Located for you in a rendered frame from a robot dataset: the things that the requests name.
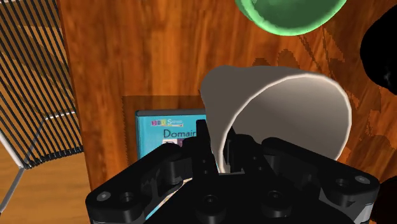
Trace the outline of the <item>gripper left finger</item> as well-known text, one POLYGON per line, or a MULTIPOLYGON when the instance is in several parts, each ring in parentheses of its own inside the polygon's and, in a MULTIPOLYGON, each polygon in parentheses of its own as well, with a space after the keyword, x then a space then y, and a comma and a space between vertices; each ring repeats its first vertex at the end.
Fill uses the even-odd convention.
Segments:
POLYGON ((162 144, 92 190, 85 199, 90 222, 143 223, 184 180, 217 174, 205 120, 196 121, 196 131, 181 146, 162 144))

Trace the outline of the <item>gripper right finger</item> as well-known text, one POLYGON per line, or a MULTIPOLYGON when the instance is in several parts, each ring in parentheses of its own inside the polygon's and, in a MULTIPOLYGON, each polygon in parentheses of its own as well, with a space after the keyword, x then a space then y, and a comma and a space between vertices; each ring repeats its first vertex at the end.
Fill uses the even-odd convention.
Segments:
POLYGON ((276 137, 257 143, 246 134, 228 135, 231 171, 268 169, 272 177, 318 198, 323 192, 341 207, 373 204, 380 183, 371 174, 276 137))

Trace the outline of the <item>white cup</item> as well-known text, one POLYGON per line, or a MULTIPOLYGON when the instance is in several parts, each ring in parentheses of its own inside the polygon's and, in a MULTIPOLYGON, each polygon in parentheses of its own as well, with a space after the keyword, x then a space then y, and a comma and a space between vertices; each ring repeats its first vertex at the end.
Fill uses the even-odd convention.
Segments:
POLYGON ((230 171, 223 156, 230 129, 257 143, 277 137, 334 160, 351 131, 347 93, 319 73, 283 66, 219 66, 205 75, 200 96, 222 173, 230 171))

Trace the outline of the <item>blue book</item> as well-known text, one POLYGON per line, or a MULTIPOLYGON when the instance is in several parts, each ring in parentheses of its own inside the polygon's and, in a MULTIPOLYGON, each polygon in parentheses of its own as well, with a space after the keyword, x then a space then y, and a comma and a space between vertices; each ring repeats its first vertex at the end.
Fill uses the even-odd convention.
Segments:
POLYGON ((136 112, 138 158, 165 143, 181 146, 187 137, 197 135, 196 121, 205 120, 204 109, 159 109, 136 112))

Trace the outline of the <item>brown wooden table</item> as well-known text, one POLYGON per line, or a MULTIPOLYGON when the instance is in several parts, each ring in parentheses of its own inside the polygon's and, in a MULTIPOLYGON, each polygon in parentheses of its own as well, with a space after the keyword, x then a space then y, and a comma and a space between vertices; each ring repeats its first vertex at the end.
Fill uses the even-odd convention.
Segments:
MULTIPOLYGON (((352 125, 337 162, 379 180, 373 204, 341 207, 243 169, 186 179, 143 223, 397 224, 397 95, 360 59, 368 28, 397 0, 347 0, 298 36, 259 28, 235 0, 57 0, 92 190, 137 162, 136 112, 204 109, 200 86, 219 66, 283 66, 323 74, 347 93, 352 125)), ((228 135, 223 147, 228 164, 228 135)))

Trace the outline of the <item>black rounded object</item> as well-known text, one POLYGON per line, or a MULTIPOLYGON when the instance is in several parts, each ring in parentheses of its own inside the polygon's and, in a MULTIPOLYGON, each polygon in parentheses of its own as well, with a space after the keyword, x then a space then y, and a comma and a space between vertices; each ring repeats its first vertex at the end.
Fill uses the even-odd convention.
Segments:
POLYGON ((397 95, 397 4, 365 32, 359 55, 369 79, 397 95))

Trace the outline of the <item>green bowl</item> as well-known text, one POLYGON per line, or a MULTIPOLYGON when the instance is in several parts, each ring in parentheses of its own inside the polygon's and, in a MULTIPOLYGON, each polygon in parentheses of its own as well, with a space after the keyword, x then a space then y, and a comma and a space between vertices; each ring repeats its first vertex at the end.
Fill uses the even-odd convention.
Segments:
POLYGON ((347 0, 235 0, 259 28, 278 36, 298 36, 321 27, 347 0))

